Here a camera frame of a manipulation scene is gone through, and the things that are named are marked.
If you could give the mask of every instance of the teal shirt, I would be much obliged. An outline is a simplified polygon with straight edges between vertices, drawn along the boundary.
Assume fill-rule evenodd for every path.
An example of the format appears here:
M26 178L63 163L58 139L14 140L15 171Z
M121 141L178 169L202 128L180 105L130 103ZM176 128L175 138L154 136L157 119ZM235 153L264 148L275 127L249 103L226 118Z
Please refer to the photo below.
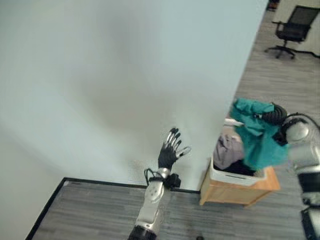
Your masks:
M287 160L288 144L280 146L272 138L279 126L255 117L255 114L272 112L274 109L271 103L245 98L238 98L233 105L230 116L244 123L244 126L235 128L243 142L243 162L253 170L283 164Z

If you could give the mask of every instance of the laundry basket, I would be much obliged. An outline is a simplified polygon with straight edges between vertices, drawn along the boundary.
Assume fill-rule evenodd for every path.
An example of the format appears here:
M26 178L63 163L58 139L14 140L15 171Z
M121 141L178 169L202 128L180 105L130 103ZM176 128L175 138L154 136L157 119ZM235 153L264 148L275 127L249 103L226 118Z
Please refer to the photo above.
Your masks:
M239 141L241 141L240 136L235 132L235 126L242 126L242 122L238 122L231 118L226 118L224 121L224 126L222 129L223 134L229 134L233 137L236 136ZM251 186L258 181L265 180L267 178L265 169L258 170L254 173L254 176L242 175L237 173L231 173L227 171L221 171L214 168L214 155L212 153L210 167L209 167L209 175L210 179L229 183L229 184L238 184L243 186Z

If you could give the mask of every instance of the gray carpet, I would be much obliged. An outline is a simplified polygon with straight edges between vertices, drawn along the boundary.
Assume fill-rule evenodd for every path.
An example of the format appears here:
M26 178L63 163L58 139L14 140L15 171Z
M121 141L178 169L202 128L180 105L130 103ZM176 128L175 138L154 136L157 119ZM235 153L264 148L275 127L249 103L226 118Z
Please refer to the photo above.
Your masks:
M237 97L253 98L303 112L320 121L319 59L297 53L265 53L281 43L274 35L272 12L259 30ZM173 192L159 240L302 240L300 187L286 166L275 168L281 191L249 209L206 203L199 196ZM33 240L126 240L143 203L143 189L69 182L59 192Z

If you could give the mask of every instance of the black office chair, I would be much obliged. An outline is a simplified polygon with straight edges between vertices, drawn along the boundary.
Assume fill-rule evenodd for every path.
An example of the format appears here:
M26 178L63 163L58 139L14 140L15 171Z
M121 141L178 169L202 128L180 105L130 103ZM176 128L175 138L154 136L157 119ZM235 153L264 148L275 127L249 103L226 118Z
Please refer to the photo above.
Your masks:
M284 40L283 46L269 47L264 50L266 53L269 50L280 50L276 58L278 59L282 52L286 52L291 55L291 59L295 58L295 54L290 48L286 47L287 41L292 42L303 42L310 30L310 25L315 20L320 8L306 7L306 6L296 6L293 10L287 23L278 22L275 30L275 35L279 39Z

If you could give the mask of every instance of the wall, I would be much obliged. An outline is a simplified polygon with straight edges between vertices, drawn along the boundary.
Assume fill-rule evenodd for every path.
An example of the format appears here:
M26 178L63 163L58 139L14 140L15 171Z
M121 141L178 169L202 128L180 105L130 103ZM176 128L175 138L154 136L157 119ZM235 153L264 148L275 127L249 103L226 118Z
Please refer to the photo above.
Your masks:
M177 126L193 150L173 170L198 190L266 3L2 1L0 126L41 156L36 172L138 184Z
M296 5L320 8L319 0L281 0L280 4L275 12L273 22L286 23L295 9ZM320 14L315 18L311 25L311 29L304 42L289 43L289 47L298 51L312 52L317 56L320 56Z
M0 239L23 240L65 173L0 127Z

